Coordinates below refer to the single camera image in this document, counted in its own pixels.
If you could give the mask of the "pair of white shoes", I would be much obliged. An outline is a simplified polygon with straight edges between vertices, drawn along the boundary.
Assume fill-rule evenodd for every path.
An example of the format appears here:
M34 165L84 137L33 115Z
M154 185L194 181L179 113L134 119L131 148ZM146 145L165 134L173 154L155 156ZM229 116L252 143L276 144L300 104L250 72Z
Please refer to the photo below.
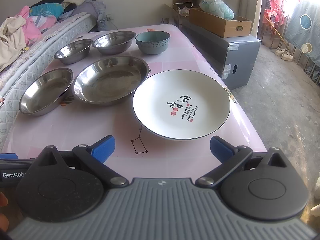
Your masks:
M282 49L282 48L277 48L274 53L281 57L282 60L284 61L293 61L293 56L290 54L288 50Z

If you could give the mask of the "white quilted mattress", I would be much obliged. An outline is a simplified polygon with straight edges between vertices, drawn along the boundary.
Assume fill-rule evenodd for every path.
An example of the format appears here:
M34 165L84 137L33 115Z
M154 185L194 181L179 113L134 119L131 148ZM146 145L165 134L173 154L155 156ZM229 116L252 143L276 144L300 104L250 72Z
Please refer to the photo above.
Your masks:
M18 104L25 90L53 61L59 48L79 38L81 33L89 32L95 25L96 19L85 12L57 22L1 73L1 148L19 112Z

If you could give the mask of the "large steel basin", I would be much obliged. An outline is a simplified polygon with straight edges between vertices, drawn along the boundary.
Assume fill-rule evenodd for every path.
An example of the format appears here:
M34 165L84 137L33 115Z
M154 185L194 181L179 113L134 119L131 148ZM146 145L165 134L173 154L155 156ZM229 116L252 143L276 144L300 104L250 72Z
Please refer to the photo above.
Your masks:
M74 78L72 93L83 103L111 106L133 94L148 74L149 66L143 59L107 57L87 66Z

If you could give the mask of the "teal ceramic bowl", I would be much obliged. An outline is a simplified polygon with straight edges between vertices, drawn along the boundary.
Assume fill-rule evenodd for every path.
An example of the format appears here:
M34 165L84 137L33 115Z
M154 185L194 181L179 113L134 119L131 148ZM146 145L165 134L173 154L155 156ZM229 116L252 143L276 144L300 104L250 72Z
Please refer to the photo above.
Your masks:
M158 55L167 50L170 38L165 31L146 31L136 36L136 44L142 53Z

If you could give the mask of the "brown cardboard box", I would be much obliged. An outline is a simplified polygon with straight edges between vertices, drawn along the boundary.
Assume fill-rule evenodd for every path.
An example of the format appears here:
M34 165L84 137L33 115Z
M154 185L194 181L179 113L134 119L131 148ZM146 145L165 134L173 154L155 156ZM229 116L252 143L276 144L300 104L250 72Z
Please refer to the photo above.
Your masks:
M191 8L188 19L190 23L223 38L248 36L252 26L246 18L235 15L232 20L225 20L200 8Z

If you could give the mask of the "white ceramic plate with calligraphy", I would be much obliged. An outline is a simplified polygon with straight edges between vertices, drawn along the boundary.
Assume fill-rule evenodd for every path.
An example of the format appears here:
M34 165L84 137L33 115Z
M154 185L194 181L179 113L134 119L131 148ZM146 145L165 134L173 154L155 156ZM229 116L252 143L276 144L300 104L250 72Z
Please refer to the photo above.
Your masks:
M147 78L133 95L133 111L150 132L194 140L217 131L231 110L225 89L192 70L168 70Z

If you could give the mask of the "blue patterned hanging sheet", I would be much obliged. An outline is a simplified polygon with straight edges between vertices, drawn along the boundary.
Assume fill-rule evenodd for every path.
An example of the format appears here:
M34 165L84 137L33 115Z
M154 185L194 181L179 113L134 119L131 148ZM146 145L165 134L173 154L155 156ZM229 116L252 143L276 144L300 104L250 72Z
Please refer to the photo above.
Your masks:
M319 5L299 3L285 32L285 39L319 66Z

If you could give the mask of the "large grey carton box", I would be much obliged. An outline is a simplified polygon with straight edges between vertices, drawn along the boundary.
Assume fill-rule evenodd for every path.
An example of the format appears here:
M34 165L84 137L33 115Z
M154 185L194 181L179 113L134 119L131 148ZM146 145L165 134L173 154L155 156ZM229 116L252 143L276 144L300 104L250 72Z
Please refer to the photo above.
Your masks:
M252 35L223 38L184 20L182 32L229 90L247 85L261 41Z

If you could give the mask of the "open box with clutter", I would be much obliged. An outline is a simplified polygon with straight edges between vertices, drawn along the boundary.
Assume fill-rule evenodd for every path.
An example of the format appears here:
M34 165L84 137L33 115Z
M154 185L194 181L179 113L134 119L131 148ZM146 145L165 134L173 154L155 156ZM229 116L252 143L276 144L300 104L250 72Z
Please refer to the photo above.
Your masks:
M172 0L171 4L165 4L171 13L174 25L182 28L183 20L189 16L190 9L197 6L197 0Z

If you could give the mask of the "plastic bag with cloth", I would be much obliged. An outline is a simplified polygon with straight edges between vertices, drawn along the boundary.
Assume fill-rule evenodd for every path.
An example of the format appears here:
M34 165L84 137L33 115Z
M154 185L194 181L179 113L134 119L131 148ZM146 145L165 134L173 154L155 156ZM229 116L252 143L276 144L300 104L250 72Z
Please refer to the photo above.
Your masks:
M234 12L222 0L202 0L199 3L199 7L204 12L225 20L232 20L234 18Z

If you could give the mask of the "small steel bowl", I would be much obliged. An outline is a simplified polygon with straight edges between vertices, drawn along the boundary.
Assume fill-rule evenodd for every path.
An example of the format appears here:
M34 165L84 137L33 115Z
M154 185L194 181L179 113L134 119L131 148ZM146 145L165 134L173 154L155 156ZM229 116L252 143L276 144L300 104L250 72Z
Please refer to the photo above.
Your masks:
M91 39L74 41L59 49L54 54L54 59L59 60L61 63L65 65L79 62L89 55L91 44Z

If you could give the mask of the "pile of clothes and bedding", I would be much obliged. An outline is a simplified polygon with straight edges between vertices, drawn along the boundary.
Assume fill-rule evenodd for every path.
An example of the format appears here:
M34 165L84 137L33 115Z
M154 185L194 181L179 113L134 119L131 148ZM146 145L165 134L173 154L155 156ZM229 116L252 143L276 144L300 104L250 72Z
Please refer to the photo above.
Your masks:
M12 65L21 54L58 20L85 12L97 20L99 30L106 30L106 5L93 0L63 0L61 3L27 5L14 17L1 24L1 72Z

